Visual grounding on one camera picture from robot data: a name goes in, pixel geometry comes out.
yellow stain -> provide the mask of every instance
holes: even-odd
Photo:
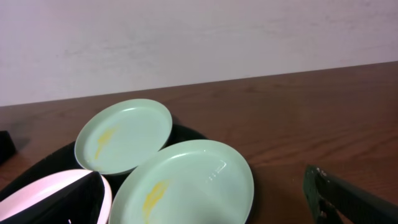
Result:
[[[100,152],[102,151],[104,146],[109,142],[109,140],[111,140],[112,135],[114,134],[114,132],[116,130],[117,130],[116,127],[109,128],[99,137],[99,139],[97,140],[98,148],[97,148],[97,151],[95,152],[94,159],[98,159],[98,155],[100,154]]]
[[[149,224],[149,215],[156,203],[163,197],[163,194],[167,190],[168,186],[169,181],[162,180],[155,185],[149,194],[147,194],[144,206],[142,207],[145,224]]]

wooden table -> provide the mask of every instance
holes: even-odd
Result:
[[[398,203],[398,62],[3,107],[0,130],[19,152],[0,166],[0,189],[74,141],[96,113],[132,98],[162,102],[248,160],[251,223],[312,222],[306,164]]]

plate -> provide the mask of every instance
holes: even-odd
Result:
[[[76,160],[100,174],[128,172],[164,147],[172,125],[170,112],[159,102],[117,103],[99,112],[81,130],[75,144]]]
[[[83,169],[66,170],[49,175],[25,186],[0,202],[0,221],[35,205],[91,172],[90,170]],[[111,187],[104,177],[102,177],[102,181],[105,192],[97,223],[105,224],[108,221],[111,210],[112,193]]]
[[[119,189],[109,224],[246,221],[251,170],[232,147],[210,140],[174,144],[137,167]]]

pink object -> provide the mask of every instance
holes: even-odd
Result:
[[[29,208],[91,172],[91,170],[84,169],[57,172],[21,188],[0,202],[0,221]],[[97,224],[107,223],[112,204],[111,187],[104,177],[102,177],[102,181],[105,194]]]

white wall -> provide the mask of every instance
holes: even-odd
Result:
[[[397,0],[0,1],[0,105],[393,60]]]

